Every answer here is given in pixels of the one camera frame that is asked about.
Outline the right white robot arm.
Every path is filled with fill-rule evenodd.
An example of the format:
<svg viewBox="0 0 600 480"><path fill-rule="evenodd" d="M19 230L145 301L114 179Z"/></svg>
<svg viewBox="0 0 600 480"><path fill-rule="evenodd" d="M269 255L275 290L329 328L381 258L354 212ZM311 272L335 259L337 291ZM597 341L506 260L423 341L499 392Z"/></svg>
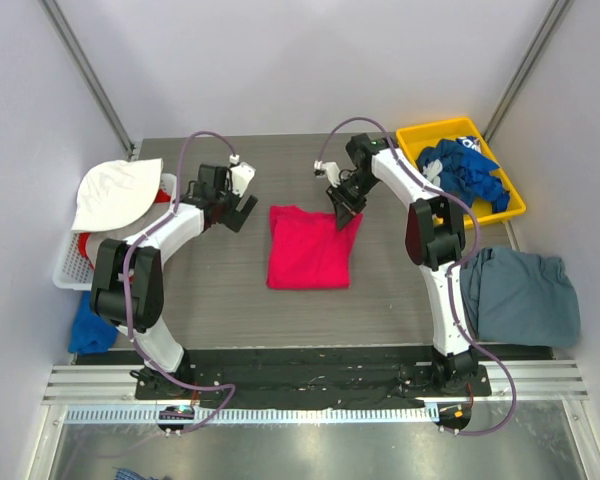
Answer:
<svg viewBox="0 0 600 480"><path fill-rule="evenodd" d="M391 139L359 134L345 150L351 169L321 159L313 166L315 176L329 181L336 228L344 229L362 213L368 193L378 183L405 206L405 248L424 278L433 319L432 371L425 385L455 394L478 371L460 289L459 262L466 245L463 209L427 180Z"/></svg>

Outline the pink t shirt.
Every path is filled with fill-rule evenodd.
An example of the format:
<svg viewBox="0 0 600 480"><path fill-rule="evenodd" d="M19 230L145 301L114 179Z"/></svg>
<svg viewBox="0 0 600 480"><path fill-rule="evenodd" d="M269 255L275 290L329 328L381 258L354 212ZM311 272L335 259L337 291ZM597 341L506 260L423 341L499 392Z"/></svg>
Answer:
<svg viewBox="0 0 600 480"><path fill-rule="evenodd" d="M333 214L272 206L266 285L274 290L348 288L350 256L362 220L359 214L339 230Z"/></svg>

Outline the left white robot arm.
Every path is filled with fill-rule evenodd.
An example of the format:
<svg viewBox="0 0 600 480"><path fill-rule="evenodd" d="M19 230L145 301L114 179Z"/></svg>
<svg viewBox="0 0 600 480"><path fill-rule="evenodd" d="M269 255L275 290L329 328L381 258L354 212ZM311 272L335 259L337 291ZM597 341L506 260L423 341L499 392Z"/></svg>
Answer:
<svg viewBox="0 0 600 480"><path fill-rule="evenodd" d="M99 245L90 308L127 336L144 362L131 376L158 396L183 398L194 383L189 355L163 319L164 264L215 224L240 231L258 202L246 194L255 176L235 157L227 166L203 164L164 214L135 235Z"/></svg>

